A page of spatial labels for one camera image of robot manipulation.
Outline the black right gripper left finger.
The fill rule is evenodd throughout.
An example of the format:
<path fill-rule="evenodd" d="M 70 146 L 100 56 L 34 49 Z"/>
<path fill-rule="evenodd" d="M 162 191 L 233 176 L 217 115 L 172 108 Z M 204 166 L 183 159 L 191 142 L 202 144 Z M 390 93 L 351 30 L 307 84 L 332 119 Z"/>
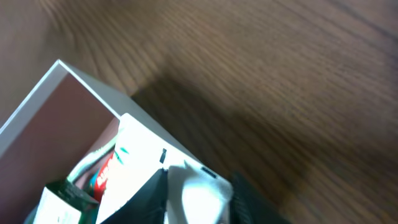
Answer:
<path fill-rule="evenodd" d="M 163 224 L 168 199 L 168 171 L 157 170 L 104 224 Z"/>

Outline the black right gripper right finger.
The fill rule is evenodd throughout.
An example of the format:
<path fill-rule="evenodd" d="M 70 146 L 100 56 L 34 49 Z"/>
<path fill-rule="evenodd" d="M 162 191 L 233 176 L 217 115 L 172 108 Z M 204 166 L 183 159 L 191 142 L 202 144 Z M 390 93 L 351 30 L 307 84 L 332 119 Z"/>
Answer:
<path fill-rule="evenodd" d="M 231 184 L 230 224 L 290 224 L 240 173 L 231 176 Z"/>

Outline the white lotion tube gold cap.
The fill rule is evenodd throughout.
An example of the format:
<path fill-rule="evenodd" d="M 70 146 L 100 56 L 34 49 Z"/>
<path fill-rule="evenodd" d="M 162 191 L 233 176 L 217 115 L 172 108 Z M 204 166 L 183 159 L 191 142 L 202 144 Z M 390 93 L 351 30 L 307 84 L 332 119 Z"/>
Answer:
<path fill-rule="evenodd" d="M 97 223 L 119 211 L 159 169 L 167 172 L 165 223 L 228 222 L 231 184 L 127 113 L 120 118 L 115 153 Z"/>

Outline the teal red toothpaste tube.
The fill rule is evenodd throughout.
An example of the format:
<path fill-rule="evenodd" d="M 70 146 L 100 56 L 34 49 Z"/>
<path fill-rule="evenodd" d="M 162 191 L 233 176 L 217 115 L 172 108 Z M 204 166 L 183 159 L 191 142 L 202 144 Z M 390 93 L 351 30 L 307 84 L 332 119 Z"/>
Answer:
<path fill-rule="evenodd" d="M 113 157 L 113 153 L 107 156 L 105 162 L 101 165 L 101 167 L 89 181 L 89 194 L 98 202 L 101 201 L 104 191 L 106 190 L 106 184 L 109 176 L 109 165 L 114 162 Z"/>

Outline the white green toothbrush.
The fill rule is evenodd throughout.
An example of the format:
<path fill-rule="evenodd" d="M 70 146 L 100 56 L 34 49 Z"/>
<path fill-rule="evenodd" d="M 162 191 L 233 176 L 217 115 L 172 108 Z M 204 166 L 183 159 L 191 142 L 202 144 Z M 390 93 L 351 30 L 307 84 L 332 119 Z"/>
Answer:
<path fill-rule="evenodd" d="M 109 154 L 116 145 L 118 134 L 115 135 L 110 141 L 99 149 L 88 153 L 78 164 L 72 169 L 67 176 L 69 182 L 75 183 L 83 174 L 90 170 L 95 164 L 97 164 L 103 157 Z"/>

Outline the green white soap packet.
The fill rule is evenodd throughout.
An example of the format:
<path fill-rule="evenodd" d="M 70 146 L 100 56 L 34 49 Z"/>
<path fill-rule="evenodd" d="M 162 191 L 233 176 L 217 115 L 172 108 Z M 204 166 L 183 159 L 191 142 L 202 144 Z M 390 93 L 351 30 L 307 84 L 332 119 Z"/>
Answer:
<path fill-rule="evenodd" d="M 33 224 L 95 224 L 99 202 L 67 180 L 46 184 Z"/>

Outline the white box brown inside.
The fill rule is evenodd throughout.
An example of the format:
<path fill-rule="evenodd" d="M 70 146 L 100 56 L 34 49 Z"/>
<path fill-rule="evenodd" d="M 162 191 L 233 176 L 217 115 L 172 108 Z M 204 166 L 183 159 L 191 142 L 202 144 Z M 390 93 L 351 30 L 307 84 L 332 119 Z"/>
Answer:
<path fill-rule="evenodd" d="M 44 185 L 67 176 L 124 114 L 183 149 L 126 94 L 57 60 L 1 128 L 1 222 L 21 223 Z"/>

